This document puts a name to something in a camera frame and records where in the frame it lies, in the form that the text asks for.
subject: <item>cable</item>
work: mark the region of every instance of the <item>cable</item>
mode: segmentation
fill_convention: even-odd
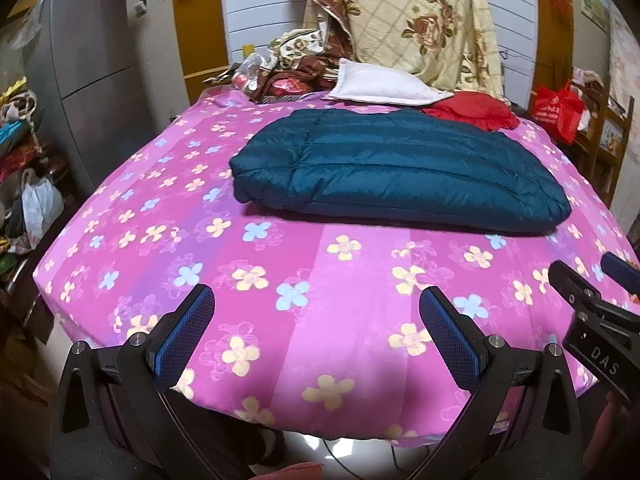
[[[326,450],[329,452],[329,454],[334,457],[334,460],[340,464],[340,466],[342,466],[342,468],[349,474],[355,476],[358,480],[364,480],[364,478],[362,476],[356,475],[356,473],[354,473],[351,469],[349,469],[347,466],[345,466],[342,462],[340,462],[336,456],[334,455],[334,452],[331,451],[331,449],[329,448],[329,445],[327,444],[325,439],[322,439],[322,442],[324,442],[324,446],[326,447]]]
[[[391,456],[394,458],[394,466],[396,467],[396,469],[398,469],[398,471],[404,473],[404,470],[398,465],[398,459],[396,458],[396,448],[393,447],[392,444],[389,444],[391,446]]]

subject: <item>white pillow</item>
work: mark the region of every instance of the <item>white pillow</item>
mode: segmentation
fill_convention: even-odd
[[[415,75],[369,63],[340,60],[338,84],[327,99],[351,100],[363,103],[406,106],[430,105],[447,97],[443,92],[425,85]]]

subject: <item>bedsheet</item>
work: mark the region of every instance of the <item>bedsheet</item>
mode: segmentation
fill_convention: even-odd
[[[591,186],[526,120],[504,134],[551,170],[573,209],[546,237],[340,222],[236,202],[229,158],[265,124],[315,107],[394,111],[205,98],[114,171],[34,272],[70,337],[120,344],[206,283],[216,312],[176,386],[186,397],[283,430],[411,445],[444,434],[468,399],[420,322],[428,285],[486,334],[523,348],[561,340],[570,320],[548,284],[558,258],[605,300],[638,310],[598,264],[604,251],[637,263],[629,243]],[[581,392],[594,377],[568,361]],[[513,399],[496,428],[512,412]]]

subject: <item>red shopping bag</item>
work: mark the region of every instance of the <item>red shopping bag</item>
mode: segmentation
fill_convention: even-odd
[[[582,110],[584,103],[569,90],[569,83],[558,92],[540,85],[532,115],[555,140],[571,144],[578,131]]]

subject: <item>metal screw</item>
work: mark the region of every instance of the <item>metal screw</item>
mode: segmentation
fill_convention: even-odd
[[[129,339],[129,342],[133,346],[140,346],[145,341],[146,341],[146,334],[144,332],[136,332],[134,335],[131,336],[131,339]]]
[[[494,348],[502,348],[504,346],[504,338],[500,335],[489,336],[489,344]]]
[[[551,343],[547,348],[556,357],[560,357],[562,355],[562,348],[560,348],[560,345],[557,345],[556,343]]]
[[[84,341],[76,341],[71,347],[71,353],[76,355],[81,354],[82,352],[84,352],[85,348],[86,343]]]

